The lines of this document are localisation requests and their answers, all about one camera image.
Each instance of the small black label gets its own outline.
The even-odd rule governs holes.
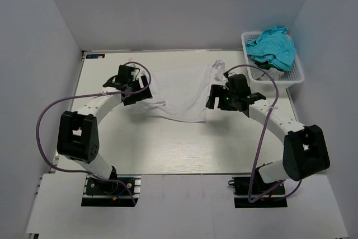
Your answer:
[[[103,59],[105,54],[87,54],[86,59]]]

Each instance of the blue towel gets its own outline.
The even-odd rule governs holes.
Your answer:
[[[246,44],[247,55],[260,63],[269,62],[278,69],[290,71],[296,49],[293,41],[287,38],[287,31],[287,28],[277,26],[266,29],[261,36]]]

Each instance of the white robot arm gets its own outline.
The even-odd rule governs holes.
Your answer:
[[[148,85],[145,75],[136,78],[135,67],[120,65],[118,75],[111,77],[102,89],[102,96],[93,98],[78,111],[65,111],[60,120],[57,151],[80,164],[85,170],[104,179],[116,179],[116,170],[99,154],[98,125],[117,105],[131,105],[152,98],[149,87],[136,94],[106,95],[106,92],[137,92]]]
[[[225,86],[212,85],[206,107],[213,109],[217,97],[219,109],[241,111],[265,124],[271,104],[262,94],[251,93],[243,74],[228,77]],[[274,108],[267,128],[284,144],[284,154],[282,160],[256,168],[256,182],[270,184],[288,178],[299,181],[329,168],[327,147],[320,127],[305,126]]]

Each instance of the white plastic basket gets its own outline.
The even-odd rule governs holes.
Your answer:
[[[250,42],[251,40],[258,38],[261,35],[261,33],[262,32],[245,32],[241,35],[241,41],[242,41],[242,46],[244,49],[245,61],[247,64],[252,64],[253,61],[251,60],[250,56],[247,55],[246,44],[248,42]],[[260,86],[260,85],[261,86],[264,86],[264,85],[272,86],[271,81],[260,81],[260,80],[254,79],[251,75],[251,69],[252,68],[250,68],[250,67],[247,68],[251,86]],[[303,75],[302,67],[300,64],[300,60],[298,59],[298,56],[296,54],[291,71],[285,72],[285,74],[282,77],[280,77],[280,79],[278,81],[275,81],[275,82],[279,88],[288,88],[288,87],[292,86],[293,84],[301,83],[303,81],[304,81],[304,75]]]

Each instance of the gray wall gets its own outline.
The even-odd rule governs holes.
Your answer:
[[[305,82],[291,93],[299,119],[321,126],[329,182],[350,238],[358,238],[358,0],[306,0],[292,28]]]
[[[37,184],[48,171],[35,125],[51,101],[73,94],[81,52],[53,0],[0,0],[0,238],[23,238]],[[41,130],[53,156],[58,105]]]
[[[82,50],[241,46],[241,33],[290,27],[305,0],[55,0]]]

